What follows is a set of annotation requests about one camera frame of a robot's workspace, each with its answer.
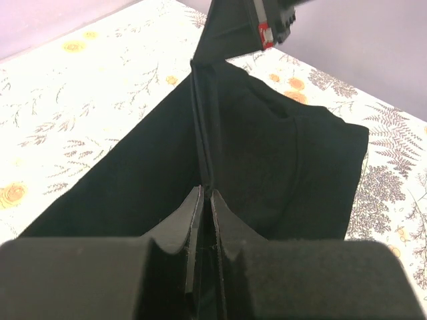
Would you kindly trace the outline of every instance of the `table surface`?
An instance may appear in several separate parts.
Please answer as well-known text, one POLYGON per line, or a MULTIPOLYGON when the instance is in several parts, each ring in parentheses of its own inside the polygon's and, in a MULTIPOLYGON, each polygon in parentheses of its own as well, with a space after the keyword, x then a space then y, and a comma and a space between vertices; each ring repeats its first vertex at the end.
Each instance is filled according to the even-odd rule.
MULTIPOLYGON (((144 0, 0 63, 0 243, 189 74, 204 21, 174 0, 144 0)), ((427 123, 276 49, 230 62, 370 129, 347 239, 387 244, 427 310, 427 123)))

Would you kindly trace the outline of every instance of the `fern print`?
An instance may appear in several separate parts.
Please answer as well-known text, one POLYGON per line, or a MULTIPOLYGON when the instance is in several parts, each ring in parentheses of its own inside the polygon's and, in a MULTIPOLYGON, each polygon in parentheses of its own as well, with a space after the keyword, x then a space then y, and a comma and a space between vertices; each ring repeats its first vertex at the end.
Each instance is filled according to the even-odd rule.
POLYGON ((62 190, 64 190, 65 188, 68 187, 68 183, 66 182, 62 182, 62 183, 54 183, 52 185, 47 186, 47 191, 44 192, 44 195, 48 195, 50 193, 56 193, 56 192, 60 192, 62 190))
POLYGON ((26 141, 23 141, 23 142, 19 143, 18 145, 20 147, 26 147, 28 145, 40 145, 40 144, 46 142, 46 139, 47 139, 47 135, 43 135, 43 134, 30 135, 29 137, 27 137, 26 141))
POLYGON ((150 85, 153 85, 154 83, 159 84, 160 80, 159 80, 159 75, 158 75, 158 70, 159 70, 159 64, 157 64, 157 66, 152 69, 151 71, 145 72, 141 74, 141 78, 145 77, 145 81, 142 81, 141 83, 135 84, 133 91, 128 92, 129 97, 130 97, 130 101, 129 104, 132 105, 137 96, 141 93, 141 92, 146 92, 148 95, 150 95, 151 91, 150 91, 150 85))
MULTIPOLYGON (((4 78, 1 80, 0 78, 0 96, 2 96, 2 92, 5 93, 6 90, 10 90, 11 84, 8 78, 4 78)), ((6 104, 3 106, 3 109, 8 106, 10 108, 10 112, 12 114, 11 118, 13 119, 13 124, 16 128, 20 128, 20 117, 23 115, 30 115, 32 117, 37 116, 37 108, 39 107, 39 103, 43 98, 43 90, 44 89, 34 89, 31 90, 28 94, 28 101, 25 103, 12 103, 6 104)))
POLYGON ((47 132, 52 130, 55 127, 55 124, 52 122, 44 122, 41 125, 38 125, 34 130, 34 133, 47 132))
POLYGON ((68 140, 67 144, 63 146, 63 155, 67 160, 60 165, 55 165, 54 174, 48 178, 82 175, 110 152, 118 142, 119 139, 104 139, 100 143, 89 137, 81 140, 68 140))
POLYGON ((368 105, 377 112, 376 115, 365 118, 365 121, 373 121, 377 126, 370 128, 370 143, 382 147, 383 150, 375 151, 379 155, 390 158, 389 164, 404 178, 408 178, 409 171, 420 159, 419 145, 422 139, 412 132, 405 113, 395 107, 377 103, 368 105))
POLYGON ((327 107, 333 114, 342 117, 342 110, 353 112, 353 106, 356 101, 334 101, 333 107, 327 107))
POLYGON ((424 188, 424 194, 416 199, 412 192, 412 209, 411 212, 406 216, 407 220, 417 220, 418 227, 415 232, 411 232, 410 236, 413 241, 418 242, 418 246, 415 247, 412 254, 415 258, 419 259, 419 265, 413 277, 417 285, 425 290, 427 289, 427 212, 423 210, 423 207, 420 205, 420 201, 425 199, 427 194, 427 170, 424 170, 423 173, 418 174, 418 183, 424 188))
POLYGON ((403 182, 385 165, 371 166, 365 161, 348 225, 349 239, 374 239, 373 231, 391 231, 388 203, 404 201, 403 182))
POLYGON ((141 26, 133 26, 131 23, 128 23, 125 27, 117 28, 115 31, 115 37, 120 38, 126 33, 140 33, 141 32, 141 26))
POLYGON ((9 91, 11 87, 6 70, 0 69, 0 96, 9 91))
POLYGON ((290 55, 287 55, 286 53, 280 57, 279 61, 285 61, 286 63, 290 63, 291 65, 295 65, 297 67, 299 67, 301 65, 300 60, 298 60, 294 57, 291 57, 290 55))
POLYGON ((206 15, 193 10, 193 9, 188 9, 186 11, 187 17, 189 18, 189 20, 191 21, 191 23, 193 23, 193 25, 200 29, 203 28, 205 26, 205 22, 206 22, 206 15))
POLYGON ((352 98, 358 95, 357 90, 353 86, 317 69, 312 69, 310 71, 308 79, 322 91, 331 87, 339 97, 352 98))
POLYGON ((75 127, 75 118, 71 117, 70 119, 64 120, 58 127, 58 131, 71 131, 75 127))

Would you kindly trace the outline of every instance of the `black cloth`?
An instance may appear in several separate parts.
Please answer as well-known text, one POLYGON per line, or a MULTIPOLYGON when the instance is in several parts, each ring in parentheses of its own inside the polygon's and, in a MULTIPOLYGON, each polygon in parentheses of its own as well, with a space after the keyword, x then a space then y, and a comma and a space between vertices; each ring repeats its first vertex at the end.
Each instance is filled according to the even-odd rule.
MULTIPOLYGON (((229 63, 209 68, 216 189, 230 209, 267 239, 343 239, 367 128, 229 63)), ((140 236, 165 219, 202 184, 191 99, 188 77, 21 236, 140 236)))

